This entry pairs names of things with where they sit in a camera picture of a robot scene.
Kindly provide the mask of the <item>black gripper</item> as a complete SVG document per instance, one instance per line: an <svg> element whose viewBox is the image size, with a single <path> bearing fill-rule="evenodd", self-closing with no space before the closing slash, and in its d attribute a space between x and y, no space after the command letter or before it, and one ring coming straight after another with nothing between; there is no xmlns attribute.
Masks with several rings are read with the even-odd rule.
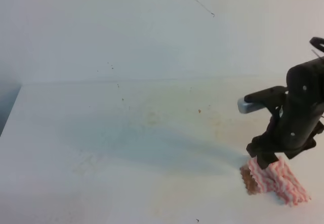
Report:
<svg viewBox="0 0 324 224"><path fill-rule="evenodd" d="M266 131L247 145L261 169L277 162L277 153L292 159L315 147L315 135L323 132L323 57L290 68L286 83L283 105L271 113Z"/></svg>

